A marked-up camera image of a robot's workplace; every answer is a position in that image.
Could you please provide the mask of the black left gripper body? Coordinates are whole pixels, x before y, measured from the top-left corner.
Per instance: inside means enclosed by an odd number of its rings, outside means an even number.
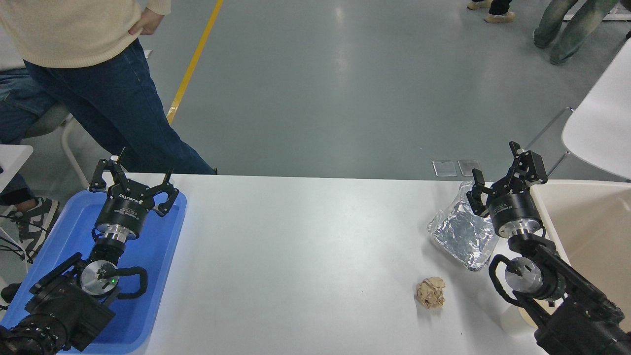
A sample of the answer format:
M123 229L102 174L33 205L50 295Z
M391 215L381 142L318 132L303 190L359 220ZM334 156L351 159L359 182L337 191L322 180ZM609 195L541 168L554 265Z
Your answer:
M96 220L96 229L105 232L109 226L119 225L128 229L129 233L140 233L149 210L154 206L148 186L134 180L113 184Z

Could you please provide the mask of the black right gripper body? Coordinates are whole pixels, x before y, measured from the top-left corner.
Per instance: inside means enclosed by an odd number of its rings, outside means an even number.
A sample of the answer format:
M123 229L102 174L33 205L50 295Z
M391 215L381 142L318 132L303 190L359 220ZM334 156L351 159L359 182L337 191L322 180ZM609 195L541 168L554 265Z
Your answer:
M538 229L538 209L528 192L489 194L486 203L496 231Z

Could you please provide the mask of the standing person's hand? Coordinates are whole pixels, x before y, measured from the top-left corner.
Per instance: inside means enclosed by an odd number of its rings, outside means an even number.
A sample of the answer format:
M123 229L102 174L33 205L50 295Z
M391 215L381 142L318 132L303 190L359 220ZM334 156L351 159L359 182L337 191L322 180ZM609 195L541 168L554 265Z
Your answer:
M164 14L158 14L146 7L140 15L140 19L128 30L128 33L131 36L152 35L158 29L164 17Z

